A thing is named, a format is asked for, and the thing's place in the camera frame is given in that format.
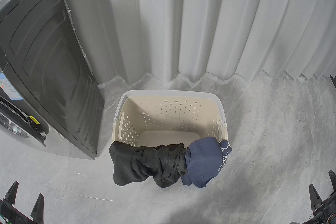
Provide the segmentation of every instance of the basket handle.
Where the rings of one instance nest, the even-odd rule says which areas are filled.
[[[217,126],[218,126],[218,132],[221,137],[221,140],[228,140],[228,128],[225,125],[225,122],[221,124],[221,120],[219,117],[217,117]]]

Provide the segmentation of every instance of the gray washing machine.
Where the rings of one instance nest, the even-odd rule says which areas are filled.
[[[0,2],[0,87],[1,135],[95,159],[104,99],[63,0]]]

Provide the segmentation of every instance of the black cloth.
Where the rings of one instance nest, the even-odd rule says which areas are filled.
[[[119,141],[110,146],[114,164],[113,180],[119,186],[153,176],[161,188],[174,184],[187,171],[184,145],[133,147]]]

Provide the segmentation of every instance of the plastic laundry basket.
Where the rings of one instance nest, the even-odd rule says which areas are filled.
[[[113,141],[132,146],[159,146],[208,136],[228,139],[223,106],[211,93],[135,90],[126,92],[118,105]]]

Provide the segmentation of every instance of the navy blue shirt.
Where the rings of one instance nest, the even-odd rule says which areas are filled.
[[[214,137],[192,142],[185,153],[187,173],[181,176],[183,184],[193,183],[198,188],[204,188],[221,171],[231,151],[228,141],[218,143]]]

